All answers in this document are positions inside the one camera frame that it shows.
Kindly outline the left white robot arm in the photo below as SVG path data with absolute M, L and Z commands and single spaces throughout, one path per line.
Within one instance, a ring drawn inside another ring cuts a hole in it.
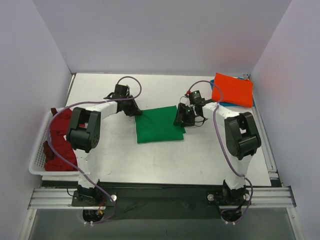
M 75 107 L 72 110 L 66 140 L 76 157 L 79 172 L 78 197 L 90 206 L 97 205 L 102 198 L 95 154 L 101 136 L 101 123 L 119 112 L 124 112 L 129 117 L 142 114 L 135 98 L 130 94 L 130 87 L 119 83 L 101 103 Z

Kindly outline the green t-shirt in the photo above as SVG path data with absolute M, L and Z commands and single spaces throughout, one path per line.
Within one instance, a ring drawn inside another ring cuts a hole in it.
M 186 131 L 174 125 L 177 110 L 175 105 L 143 110 L 135 117 L 137 143 L 182 141 Z

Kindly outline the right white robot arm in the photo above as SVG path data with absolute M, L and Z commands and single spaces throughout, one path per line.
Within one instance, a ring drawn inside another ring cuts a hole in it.
M 173 124 L 179 127 L 194 127 L 196 118 L 202 122 L 213 120 L 215 132 L 230 168 L 223 181 L 222 200 L 233 204 L 246 195 L 246 176 L 253 156 L 262 141 L 252 113 L 230 110 L 212 99 L 204 99 L 198 90 L 185 96 L 189 103 L 180 102 Z

